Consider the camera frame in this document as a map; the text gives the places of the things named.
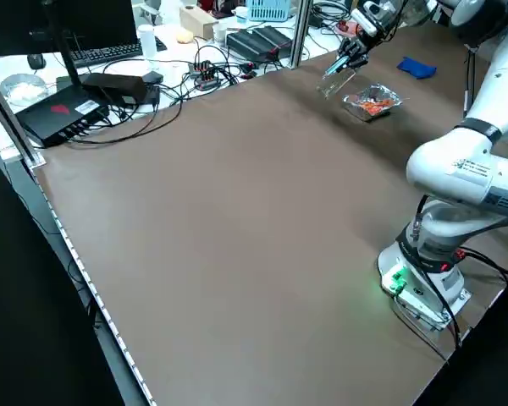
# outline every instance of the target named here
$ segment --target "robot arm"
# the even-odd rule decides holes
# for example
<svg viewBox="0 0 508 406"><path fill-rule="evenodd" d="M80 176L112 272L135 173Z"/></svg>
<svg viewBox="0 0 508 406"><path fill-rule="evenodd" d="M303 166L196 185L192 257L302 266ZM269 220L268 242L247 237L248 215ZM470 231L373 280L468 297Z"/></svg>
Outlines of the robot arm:
<svg viewBox="0 0 508 406"><path fill-rule="evenodd" d="M489 38L500 44L465 119L409 159L408 180L436 200L418 207L378 257L383 289L437 329L450 316L455 322L471 296L458 266L459 246L508 226L508 159L491 154L508 137L508 0L461 0L451 25L469 47Z"/></svg>
<svg viewBox="0 0 508 406"><path fill-rule="evenodd" d="M506 3L505 12L501 9L500 18L492 20L498 27L488 26L483 34L477 30L476 35L470 21L464 24L465 11L470 9L459 13L460 6L469 3L478 2L463 0L452 16L461 38L477 46L495 29L502 41L467 117L447 135L420 146L408 162L406 175L441 199L508 217L508 159L491 155L493 145L508 138L508 2L491 2L501 7ZM468 30L460 27L463 24Z"/></svg>
<svg viewBox="0 0 508 406"><path fill-rule="evenodd" d="M367 0L351 12L351 17L362 29L356 37L343 39L337 60L328 68L326 75L365 65L373 48L393 38L403 25L422 24L436 6L436 0L382 0L380 4Z"/></svg>

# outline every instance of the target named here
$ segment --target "metal pole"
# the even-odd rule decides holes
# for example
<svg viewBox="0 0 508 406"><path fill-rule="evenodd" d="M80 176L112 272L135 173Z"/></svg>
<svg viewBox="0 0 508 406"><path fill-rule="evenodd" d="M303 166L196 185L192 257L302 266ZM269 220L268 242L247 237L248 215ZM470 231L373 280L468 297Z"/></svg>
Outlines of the metal pole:
<svg viewBox="0 0 508 406"><path fill-rule="evenodd" d="M298 68L303 55L303 44L308 34L308 16L311 13L312 0L300 0L297 6L294 39L291 44L290 68Z"/></svg>
<svg viewBox="0 0 508 406"><path fill-rule="evenodd" d="M40 153L36 152L26 137L19 120L9 108L8 103L0 93L0 123L14 142L17 151L23 157L28 167L38 167L45 163Z"/></svg>
<svg viewBox="0 0 508 406"><path fill-rule="evenodd" d="M63 29L60 26L60 21L58 20L58 1L57 0L43 0L41 3L43 6L43 10L45 11L45 15L47 17L47 21L49 26L51 27L52 38L62 55L62 60L64 62L64 66L68 71L69 78L71 79L71 84L73 86L81 86L81 81L79 79L79 75L77 73L77 69L74 65L74 60L71 57L71 51L69 50L69 45L66 39L64 38Z"/></svg>

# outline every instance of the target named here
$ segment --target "food package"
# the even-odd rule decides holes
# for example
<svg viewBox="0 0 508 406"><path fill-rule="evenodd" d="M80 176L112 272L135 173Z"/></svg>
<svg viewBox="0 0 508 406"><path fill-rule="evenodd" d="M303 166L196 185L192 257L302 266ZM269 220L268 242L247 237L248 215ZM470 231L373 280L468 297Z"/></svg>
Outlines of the food package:
<svg viewBox="0 0 508 406"><path fill-rule="evenodd" d="M370 85L354 95L346 95L343 107L362 121L369 122L389 114L389 110L399 106L402 100L399 95L381 84Z"/></svg>

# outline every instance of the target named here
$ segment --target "white cup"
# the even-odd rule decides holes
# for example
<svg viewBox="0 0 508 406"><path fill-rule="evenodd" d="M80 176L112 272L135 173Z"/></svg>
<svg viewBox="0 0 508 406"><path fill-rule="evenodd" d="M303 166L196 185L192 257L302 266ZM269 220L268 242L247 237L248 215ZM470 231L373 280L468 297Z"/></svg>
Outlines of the white cup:
<svg viewBox="0 0 508 406"><path fill-rule="evenodd" d="M215 42L224 43L226 39L226 27L223 24L216 23L213 25L213 39Z"/></svg>
<svg viewBox="0 0 508 406"><path fill-rule="evenodd" d="M145 59L154 59L156 57L156 38L154 36L154 27L149 24L140 25L139 39L141 41L141 50Z"/></svg>

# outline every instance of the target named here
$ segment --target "table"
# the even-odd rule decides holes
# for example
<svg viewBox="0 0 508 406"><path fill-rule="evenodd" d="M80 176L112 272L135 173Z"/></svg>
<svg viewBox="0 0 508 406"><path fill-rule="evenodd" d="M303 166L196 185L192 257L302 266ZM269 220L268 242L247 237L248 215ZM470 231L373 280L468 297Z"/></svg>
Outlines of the table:
<svg viewBox="0 0 508 406"><path fill-rule="evenodd" d="M413 402L442 361L374 264L421 195L407 157L461 118L465 52L433 25L377 48L351 89L379 81L406 101L371 124L314 90L326 56L188 102L133 142L44 151L36 176L160 404ZM403 55L439 70L415 80ZM471 246L508 267L500 234ZM462 269L487 307L500 282Z"/></svg>
<svg viewBox="0 0 508 406"><path fill-rule="evenodd" d="M158 38L160 38L168 47L166 51L159 52L157 54L156 59L158 61L154 64L149 63L139 63L139 62L122 62L122 63L116 63L113 66L111 66L109 69L106 70L106 73L109 74L133 74L133 75L144 75L148 73L150 70L156 68L160 70L161 74L164 74L164 84L168 86L174 86L180 83L182 74L188 71L188 67L186 63L165 63L165 61L172 61L172 60L183 60L183 61L189 61L193 62L194 56L197 52L197 44L191 43L191 44L178 44L175 40L175 33L177 32L177 29L180 28L180 25L178 22L176 22L174 19L170 20L171 22L165 24L165 25L158 25L155 27L155 32ZM250 26L258 26L259 23L255 22L248 22L248 24L241 24L236 21L235 17L230 17L227 19L221 19L221 24L226 25L230 29L241 29L241 28L248 28ZM274 27L280 27L279 30L289 36L293 37L293 28L295 27L295 18L289 19L288 21L284 23L266 23L260 26L264 25L272 25ZM197 40L198 44L200 46L205 45L206 43L210 45L216 45L219 48L226 49L225 47L221 47L219 44L214 44L212 41L204 41L204 40ZM318 55L321 55L323 53L334 51L337 49L337 47L340 44L340 39L338 36L331 36L327 35L327 32L324 33L321 30L316 30L311 28L309 30L309 36L306 38L305 47L306 47L306 53L305 53L305 59L308 58L314 58ZM208 59L214 63L224 62L224 55L220 53L218 50L215 50L213 48L205 48L202 50L202 53L200 55L204 60ZM66 69L64 67L64 63L62 60L62 57L59 53L48 53L44 54L44 58L47 61L47 66L44 69L41 69L37 71L36 74L41 76L46 83L49 84L49 91L51 93L56 91L56 87L54 86L55 79L58 76L65 76L67 75ZM231 54L230 62L239 62L240 60L234 57L234 54ZM288 58L284 58L281 60L281 63L285 66L288 63ZM102 72L103 67L105 64L91 66L90 71L92 72ZM275 67L272 65L269 65L267 71L275 70ZM88 73L89 69L82 68L79 69L80 74ZM259 69L258 74L264 74L266 72L265 68ZM26 62L26 55L22 56L10 56L10 57L4 57L0 58L0 83L6 79L11 74L33 74L34 71L30 69L28 66L28 63ZM200 94L201 92L196 91L193 92L192 95L195 96L196 94ZM162 96L161 98L161 104L160 108L165 108L169 105L171 102L170 99L168 99L165 96ZM10 107L14 112L19 112L25 107L22 106L15 106L14 104L10 103ZM140 115L144 113L148 113L152 111L152 107L150 106L144 106L141 107L138 110L138 113L134 116L140 117ZM117 123L119 120L115 115L110 114L110 118L114 123ZM19 156L19 153L17 152L16 148L13 145L12 140L9 138L8 134L3 129L2 125L0 124L0 151L2 158L4 160L14 159L17 156Z"/></svg>

